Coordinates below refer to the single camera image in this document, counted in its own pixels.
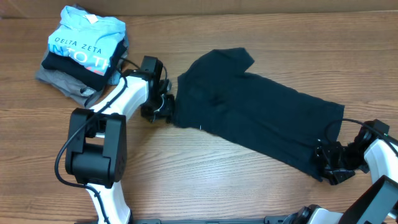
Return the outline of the dark teal t-shirt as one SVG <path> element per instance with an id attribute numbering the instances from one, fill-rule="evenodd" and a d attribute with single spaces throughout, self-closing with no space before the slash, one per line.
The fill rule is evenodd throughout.
<path id="1" fill-rule="evenodd" d="M 178 77 L 173 123 L 197 128 L 286 163 L 314 179 L 314 150 L 344 106 L 249 72 L 244 48 L 214 49 Z"/>

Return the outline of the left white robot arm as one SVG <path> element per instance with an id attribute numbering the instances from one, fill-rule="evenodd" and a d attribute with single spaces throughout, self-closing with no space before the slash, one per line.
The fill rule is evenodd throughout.
<path id="1" fill-rule="evenodd" d="M 57 155 L 57 179 L 85 189 L 98 214 L 97 223 L 132 223 L 121 179 L 127 164 L 127 122 L 136 110 L 149 121 L 167 119 L 174 97 L 169 79 L 134 71 L 101 102 L 75 109 L 68 139 Z"/>

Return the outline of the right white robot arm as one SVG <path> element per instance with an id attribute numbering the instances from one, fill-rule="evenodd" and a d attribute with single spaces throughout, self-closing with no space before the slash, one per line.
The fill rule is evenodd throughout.
<path id="1" fill-rule="evenodd" d="M 386 217 L 397 219 L 397 146 L 377 139 L 365 150 L 372 186 L 344 213 L 314 206 L 303 207 L 291 223 L 383 223 Z"/>

